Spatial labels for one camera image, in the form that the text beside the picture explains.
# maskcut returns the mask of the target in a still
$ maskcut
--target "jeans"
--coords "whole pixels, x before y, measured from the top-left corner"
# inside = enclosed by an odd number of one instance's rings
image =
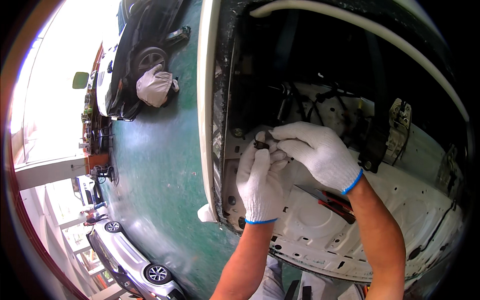
[[[88,223],[95,223],[95,222],[98,222],[98,221],[102,220],[102,218],[105,217],[105,216],[106,215],[95,216],[93,218],[87,219],[87,222]]]
[[[353,288],[357,291],[355,285],[348,282],[334,283],[331,279],[318,277],[308,272],[302,272],[300,289],[297,300],[302,299],[304,286],[311,286],[312,300],[336,300],[345,290]],[[283,300],[285,292],[282,284],[282,263],[271,256],[267,256],[264,277],[257,291],[250,297],[250,300]],[[348,299],[364,299],[359,293],[355,297]]]
[[[94,206],[93,206],[93,209],[97,210],[97,209],[99,209],[99,208],[101,208],[101,207],[104,207],[104,206],[105,206],[105,202],[102,202],[102,203],[100,203],[100,204],[94,205]]]

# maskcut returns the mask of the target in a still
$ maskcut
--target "hand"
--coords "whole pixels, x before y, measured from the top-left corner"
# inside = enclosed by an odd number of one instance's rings
[[[249,224],[274,222],[280,216],[283,190],[277,172],[288,162],[275,142],[265,142],[265,132],[259,132],[255,139],[270,148],[258,150],[253,140],[240,157],[237,171],[237,188],[247,210],[245,222]]]
[[[342,194],[353,188],[362,175],[363,170],[345,144],[328,127],[296,122],[275,127],[270,133],[281,140],[279,149],[303,163],[321,184]]]

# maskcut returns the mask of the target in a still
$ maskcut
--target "car tire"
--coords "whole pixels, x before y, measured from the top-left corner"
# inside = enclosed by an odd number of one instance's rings
[[[136,79],[138,80],[143,74],[155,67],[159,63],[163,65],[163,71],[165,69],[165,64],[168,61],[168,56],[162,49],[158,47],[148,47],[137,53],[135,59],[133,60],[132,69]]]
[[[153,284],[166,284],[172,280],[170,271],[161,264],[151,264],[145,268],[145,278]]]
[[[117,221],[111,221],[105,224],[105,230],[110,233],[117,233],[122,231],[122,226]]]
[[[93,186],[93,191],[95,193],[95,198],[96,198],[96,202],[97,204],[100,204],[102,201],[102,191],[100,190],[100,187],[98,186],[99,183],[98,181],[95,182],[95,185]]]

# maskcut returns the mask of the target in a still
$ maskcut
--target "floor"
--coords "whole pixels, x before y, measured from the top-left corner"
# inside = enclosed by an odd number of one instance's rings
[[[188,43],[170,53],[179,77],[178,98],[166,108],[145,107],[133,122],[114,121],[116,182],[101,184],[108,209],[128,237],[153,262],[167,266],[189,299],[209,298],[239,237],[218,224],[201,223],[207,203],[197,122],[196,66],[201,0],[184,0],[181,25]],[[284,266],[285,290],[301,271]]]

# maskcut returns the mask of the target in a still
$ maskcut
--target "window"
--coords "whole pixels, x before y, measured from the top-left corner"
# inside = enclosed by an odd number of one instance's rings
[[[99,253],[99,255],[104,258],[104,260],[105,260],[104,263],[108,262],[109,265],[106,265],[105,267],[107,269],[113,270],[114,272],[118,272],[119,263],[117,262],[117,260],[115,260],[115,258],[113,258],[110,251],[108,251],[107,247],[102,242],[102,240],[98,236],[97,232],[92,231],[92,234],[90,234],[90,238],[91,239],[93,238],[95,240],[95,244],[97,244],[97,246],[98,246],[98,247],[95,247],[95,250],[101,252],[101,253]]]
[[[77,224],[62,230],[63,235],[68,241],[68,244],[73,251],[77,251],[81,248],[88,247],[88,240],[85,234],[90,230],[90,227],[86,227],[81,224]]]
[[[83,253],[77,254],[78,261],[83,264],[87,271],[92,271],[93,269],[102,266],[102,263],[98,259],[98,256],[93,249],[87,250]]]

